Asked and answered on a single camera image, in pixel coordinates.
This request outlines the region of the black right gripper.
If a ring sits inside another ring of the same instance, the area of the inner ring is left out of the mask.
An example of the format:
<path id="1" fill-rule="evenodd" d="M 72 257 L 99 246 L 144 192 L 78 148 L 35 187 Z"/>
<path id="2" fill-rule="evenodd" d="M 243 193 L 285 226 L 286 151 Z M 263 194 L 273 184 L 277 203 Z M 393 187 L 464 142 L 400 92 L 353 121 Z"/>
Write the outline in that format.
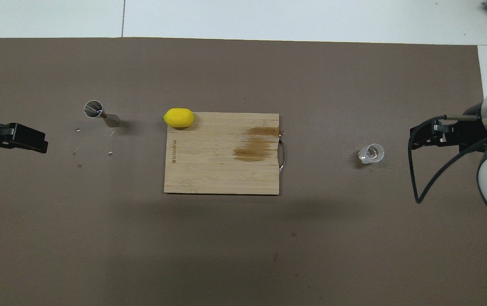
<path id="1" fill-rule="evenodd" d="M 476 116 L 477 120 L 475 121 L 427 120 L 411 128 L 410 150 L 436 145 L 459 145 L 459 149 L 467 149 L 487 137 L 481 110 L 482 103 L 478 103 L 463 113 L 464 116 Z"/>

